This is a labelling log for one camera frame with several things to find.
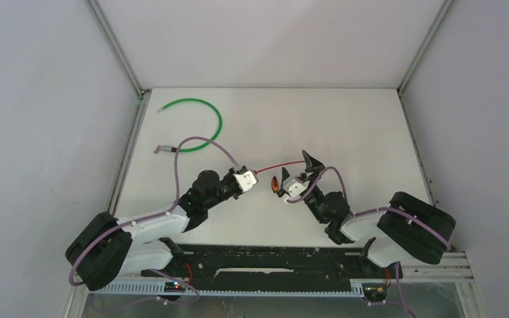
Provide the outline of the red cable lock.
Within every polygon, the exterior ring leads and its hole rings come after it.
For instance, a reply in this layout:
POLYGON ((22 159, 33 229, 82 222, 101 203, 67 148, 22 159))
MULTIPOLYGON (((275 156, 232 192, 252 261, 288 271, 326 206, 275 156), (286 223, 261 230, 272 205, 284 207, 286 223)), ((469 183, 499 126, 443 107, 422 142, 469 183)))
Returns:
POLYGON ((294 165, 294 164, 303 164, 303 163, 305 163, 304 160, 296 160, 296 161, 291 161, 291 162, 284 162, 284 163, 268 166, 268 167, 265 167, 265 168, 257 169, 254 172, 255 172, 255 174, 259 174, 261 172, 273 170, 273 169, 276 169, 276 168, 281 168, 281 167, 290 166, 290 165, 294 165))

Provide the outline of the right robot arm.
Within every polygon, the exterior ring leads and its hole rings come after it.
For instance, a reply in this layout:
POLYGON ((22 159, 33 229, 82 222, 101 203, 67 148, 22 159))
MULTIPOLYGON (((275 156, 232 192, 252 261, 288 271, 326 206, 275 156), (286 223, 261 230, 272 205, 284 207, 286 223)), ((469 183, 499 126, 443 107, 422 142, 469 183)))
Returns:
POLYGON ((323 193, 318 186, 328 171, 340 176, 338 169, 306 151, 302 155, 305 170, 293 176, 282 168, 281 176, 271 181, 273 192, 287 204, 303 203, 335 244, 365 241, 359 258, 364 275, 375 277, 409 259, 436 265, 451 250, 449 241, 457 223, 450 214, 403 191, 396 192, 385 207, 354 212, 342 179, 339 191, 323 193))

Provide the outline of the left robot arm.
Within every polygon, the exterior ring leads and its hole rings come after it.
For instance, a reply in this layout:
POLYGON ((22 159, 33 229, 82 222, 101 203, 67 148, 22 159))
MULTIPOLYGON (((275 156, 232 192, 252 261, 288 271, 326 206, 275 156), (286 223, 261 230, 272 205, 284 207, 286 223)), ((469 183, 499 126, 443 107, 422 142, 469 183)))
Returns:
POLYGON ((223 177, 202 171, 175 206, 137 217, 116 218, 109 212, 96 215, 66 249, 72 285, 100 290, 120 275, 144 270, 175 276, 183 258, 169 236, 191 231, 207 220, 208 211, 230 198, 238 199, 257 183, 256 173, 231 168, 223 177))

